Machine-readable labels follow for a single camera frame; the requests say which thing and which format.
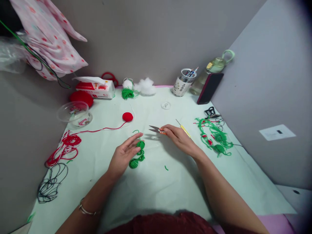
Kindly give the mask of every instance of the scissors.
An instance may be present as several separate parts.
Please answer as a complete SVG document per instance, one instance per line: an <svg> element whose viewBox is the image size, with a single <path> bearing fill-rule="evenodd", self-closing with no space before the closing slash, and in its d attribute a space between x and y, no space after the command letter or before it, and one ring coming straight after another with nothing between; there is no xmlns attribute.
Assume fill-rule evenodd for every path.
<svg viewBox="0 0 312 234"><path fill-rule="evenodd" d="M149 130L151 130L152 132L156 132L156 133L160 133L160 134L167 135L167 133L165 133L164 131L161 131L160 128L158 128L158 127L151 126L151 125L150 125L150 127L153 128L153 129L149 129Z"/></svg>

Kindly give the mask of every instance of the pink pajamas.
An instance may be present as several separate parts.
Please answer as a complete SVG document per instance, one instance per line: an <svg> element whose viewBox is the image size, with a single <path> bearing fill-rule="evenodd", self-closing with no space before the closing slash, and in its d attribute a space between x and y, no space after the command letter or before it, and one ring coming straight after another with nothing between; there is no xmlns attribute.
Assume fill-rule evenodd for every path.
<svg viewBox="0 0 312 234"><path fill-rule="evenodd" d="M28 45L38 52L56 72L58 77L72 73L88 63L71 45L65 31L74 39L87 40L77 33L65 16L50 0L10 0L28 34ZM41 63L27 50L29 63L37 70ZM42 65L37 71L47 80L57 78Z"/></svg>

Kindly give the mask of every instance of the silver bangle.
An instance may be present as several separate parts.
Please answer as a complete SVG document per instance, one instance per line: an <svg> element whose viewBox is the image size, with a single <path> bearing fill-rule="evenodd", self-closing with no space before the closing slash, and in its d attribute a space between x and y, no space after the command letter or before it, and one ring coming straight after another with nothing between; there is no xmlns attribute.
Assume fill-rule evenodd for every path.
<svg viewBox="0 0 312 234"><path fill-rule="evenodd" d="M82 204L81 204L81 202L82 202L82 200L83 199L81 199L81 201L80 201L80 205L79 205L79 210L85 215L92 215L92 216L95 216L95 215L98 215L98 214L100 214L101 212L99 211L99 212L94 212L94 213L91 213L91 212L87 212L85 209L84 209L84 207L82 206Z"/></svg>

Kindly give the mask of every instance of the plastic bag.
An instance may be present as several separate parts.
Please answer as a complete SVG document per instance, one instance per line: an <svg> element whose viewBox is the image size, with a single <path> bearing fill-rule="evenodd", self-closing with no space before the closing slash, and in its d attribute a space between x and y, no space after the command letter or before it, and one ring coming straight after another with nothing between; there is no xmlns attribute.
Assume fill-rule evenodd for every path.
<svg viewBox="0 0 312 234"><path fill-rule="evenodd" d="M26 68L24 47L15 38L0 37L0 71L23 73Z"/></svg>

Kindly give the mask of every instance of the hand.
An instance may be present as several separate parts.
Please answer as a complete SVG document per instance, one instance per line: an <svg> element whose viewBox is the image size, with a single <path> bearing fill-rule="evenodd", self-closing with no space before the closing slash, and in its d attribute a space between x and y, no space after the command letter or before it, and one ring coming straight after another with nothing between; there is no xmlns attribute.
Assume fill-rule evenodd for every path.
<svg viewBox="0 0 312 234"><path fill-rule="evenodd" d="M182 128L167 124L160 128L167 133L167 136L184 153L195 158L204 152L192 141Z"/></svg>
<svg viewBox="0 0 312 234"><path fill-rule="evenodd" d="M107 170L113 179L118 180L124 174L130 160L141 150L137 143L142 136L143 133L137 133L116 148Z"/></svg>

